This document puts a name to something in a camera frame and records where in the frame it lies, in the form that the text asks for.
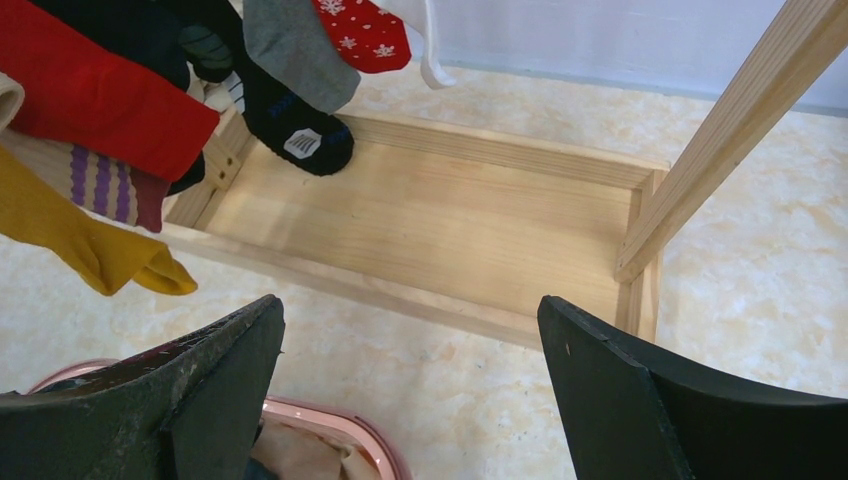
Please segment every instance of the wooden drying rack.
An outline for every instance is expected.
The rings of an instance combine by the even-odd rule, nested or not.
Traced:
[[[689,145],[662,162],[347,112],[351,164],[315,178],[234,111],[164,239],[217,261],[540,348],[553,294],[654,341],[664,245],[848,45],[848,0],[788,0]]]

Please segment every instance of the gray sock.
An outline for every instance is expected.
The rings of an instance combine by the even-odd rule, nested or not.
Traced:
[[[244,42],[257,65],[322,112],[343,107],[359,86],[311,0],[245,0]]]

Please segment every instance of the white wall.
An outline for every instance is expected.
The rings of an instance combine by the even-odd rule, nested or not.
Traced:
[[[712,97],[783,0],[433,0],[442,58]],[[802,98],[848,110],[848,55]]]

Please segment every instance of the red sock with snowflake pattern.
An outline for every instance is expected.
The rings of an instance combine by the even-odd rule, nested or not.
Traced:
[[[312,0],[339,55],[364,73],[400,70],[412,53],[403,21],[368,0]]]

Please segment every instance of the marble-patterned floor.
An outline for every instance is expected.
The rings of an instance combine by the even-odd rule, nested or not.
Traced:
[[[704,101],[451,69],[363,80],[353,106],[673,161]],[[790,113],[665,252],[658,343],[767,383],[848,396],[848,120]],[[541,353],[175,251],[187,297],[89,290],[0,237],[0,389],[126,357],[265,294],[287,307],[271,393],[385,427],[418,478],[574,478]]]

